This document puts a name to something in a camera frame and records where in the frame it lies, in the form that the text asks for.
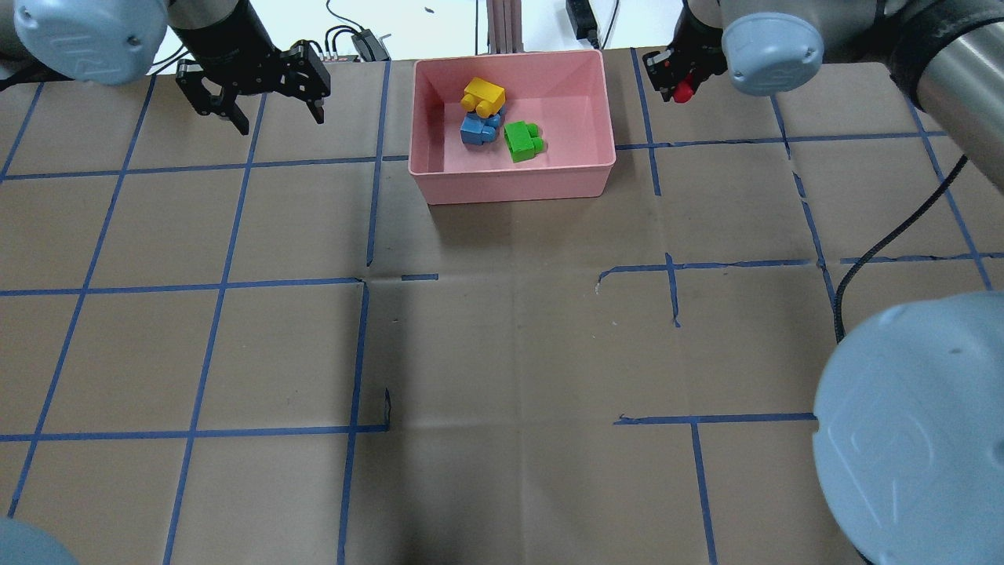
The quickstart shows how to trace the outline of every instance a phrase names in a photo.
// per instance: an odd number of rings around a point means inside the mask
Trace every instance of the light blue joint cap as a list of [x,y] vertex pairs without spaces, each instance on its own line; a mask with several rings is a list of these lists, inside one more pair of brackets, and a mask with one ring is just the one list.
[[826,503],[875,565],[1004,563],[1004,293],[861,323],[814,412]]
[[780,12],[757,12],[732,22],[722,35],[722,47],[732,83],[754,96],[797,88],[822,65],[819,31]]
[[77,565],[52,536],[17,520],[0,518],[0,565]]
[[17,0],[14,29],[49,68],[123,84],[150,70],[168,30],[166,0]]

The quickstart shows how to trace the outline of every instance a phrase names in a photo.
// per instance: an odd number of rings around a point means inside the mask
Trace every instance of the building block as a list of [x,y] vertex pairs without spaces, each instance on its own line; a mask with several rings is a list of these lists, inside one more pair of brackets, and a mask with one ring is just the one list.
[[488,118],[505,105],[505,88],[475,76],[464,88],[460,105],[464,107],[464,111],[474,111],[479,116]]
[[544,139],[540,137],[540,127],[536,123],[526,121],[506,123],[503,133],[513,163],[533,159],[544,151]]
[[488,118],[481,117],[474,111],[468,112],[460,124],[460,139],[469,145],[483,145],[495,140],[498,137],[498,129],[502,126],[503,115],[505,115],[504,105],[499,108],[498,113]]

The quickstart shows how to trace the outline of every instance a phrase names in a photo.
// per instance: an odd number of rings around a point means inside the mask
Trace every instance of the black power brick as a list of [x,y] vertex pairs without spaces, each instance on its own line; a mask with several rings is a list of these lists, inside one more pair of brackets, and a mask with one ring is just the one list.
[[588,39],[589,44],[598,49],[599,31],[589,0],[565,0],[565,10],[568,12],[571,27],[575,30],[575,39]]

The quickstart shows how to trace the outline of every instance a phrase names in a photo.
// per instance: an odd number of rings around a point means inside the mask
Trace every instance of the grid square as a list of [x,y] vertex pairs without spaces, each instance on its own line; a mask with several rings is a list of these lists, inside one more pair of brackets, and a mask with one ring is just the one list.
[[613,143],[617,145],[648,143],[631,50],[604,50],[603,67],[606,72],[610,118],[613,121]]
[[519,453],[512,428],[359,436],[345,562],[520,563]]
[[268,96],[255,161],[376,155],[384,68],[384,64],[328,64],[331,96],[325,100],[322,124],[314,121],[305,102]]
[[[865,84],[861,103],[861,91],[848,85]],[[779,92],[777,105],[789,136],[917,131],[907,99],[878,62],[824,64],[804,85]]]
[[[931,147],[938,157],[942,173],[948,175],[962,156],[962,151],[949,137],[931,137]],[[976,248],[983,252],[1004,251],[1004,233],[1000,229],[1001,218],[1004,217],[1001,190],[973,162],[969,162],[952,184],[951,192]]]
[[522,439],[525,563],[708,562],[689,427],[556,425]]
[[251,173],[230,280],[365,272],[371,163]]
[[199,427],[347,426],[361,287],[228,291]]
[[509,270],[512,202],[428,206],[408,163],[384,163],[371,272]]
[[371,287],[359,421],[467,428],[514,423],[513,281],[505,274],[376,281]]
[[44,431],[188,430],[216,296],[87,297]]
[[663,272],[603,278],[573,270],[526,276],[516,289],[516,366],[524,421],[604,421],[686,413],[687,374],[671,350]]
[[678,262],[815,258],[781,144],[658,149],[656,159],[665,248]]
[[0,289],[83,285],[114,187],[114,177],[5,181]]
[[[848,270],[849,264],[831,266],[833,284]],[[843,324],[849,333],[867,318],[899,304],[984,290],[976,263],[968,259],[868,263],[844,293]]]
[[14,147],[14,139],[21,130],[21,123],[31,107],[37,88],[38,84],[17,84],[4,90],[0,96],[0,169],[3,169]]
[[598,198],[514,202],[513,252],[520,272],[639,264],[661,257],[663,222],[648,151],[618,151]]
[[91,286],[216,284],[243,171],[126,178]]
[[780,137],[770,98],[750,96],[737,90],[726,75],[712,76],[701,84],[694,99],[685,104],[663,101],[645,75],[642,55],[653,49],[639,49],[639,65],[652,136],[656,143],[685,140],[725,140]]
[[691,413],[812,410],[833,348],[829,298],[814,265],[676,276],[682,328],[670,336],[668,370],[686,378]]
[[345,442],[344,436],[196,441],[173,562],[334,563]]
[[33,434],[76,297],[0,299],[0,434]]
[[408,155],[412,143],[412,105],[415,99],[415,61],[391,61],[387,92],[384,155]]
[[701,427],[715,547],[729,565],[827,560],[843,536],[812,460],[816,422]]
[[0,444],[0,505],[10,503],[21,477],[21,467],[28,455],[27,442]]
[[[257,95],[237,99],[252,131],[259,101]],[[162,75],[154,85],[130,168],[243,164],[250,147],[251,135],[242,135],[233,123],[215,115],[200,115],[173,77]]]
[[[921,139],[798,143],[791,154],[830,262],[862,255],[938,187]],[[952,256],[968,250],[941,200],[883,253]]]
[[43,442],[17,518],[80,563],[160,563],[184,455],[184,440]]
[[8,174],[121,169],[149,86],[47,82]]

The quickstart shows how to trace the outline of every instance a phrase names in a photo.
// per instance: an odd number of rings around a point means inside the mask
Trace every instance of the green toy block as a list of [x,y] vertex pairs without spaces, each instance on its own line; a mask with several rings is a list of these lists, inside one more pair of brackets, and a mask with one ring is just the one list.
[[544,139],[540,138],[540,127],[536,123],[513,121],[505,124],[503,132],[513,163],[533,159],[544,151]]

